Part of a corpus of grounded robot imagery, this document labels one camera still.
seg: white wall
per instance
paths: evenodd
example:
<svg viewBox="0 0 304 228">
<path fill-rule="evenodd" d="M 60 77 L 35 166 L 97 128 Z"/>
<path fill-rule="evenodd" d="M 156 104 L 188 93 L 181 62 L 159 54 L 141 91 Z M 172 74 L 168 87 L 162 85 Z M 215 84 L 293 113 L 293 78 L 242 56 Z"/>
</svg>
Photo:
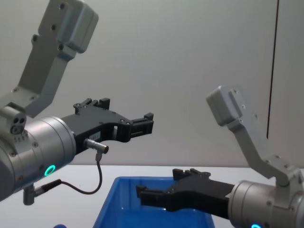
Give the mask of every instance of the white wall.
<svg viewBox="0 0 304 228">
<path fill-rule="evenodd" d="M 292 164 L 304 166 L 304 1 L 280 0 L 269 141 Z"/>
<path fill-rule="evenodd" d="M 0 95 L 18 82 L 46 0 L 0 8 Z M 87 97 L 111 98 L 130 119 L 155 114 L 153 135 L 106 142 L 106 164 L 245 166 L 232 133 L 206 104 L 240 84 L 266 132 L 277 0 L 88 0 L 100 21 L 86 53 L 68 65 L 53 104 L 63 117 Z M 93 164 L 94 152 L 75 163 Z"/>
</svg>

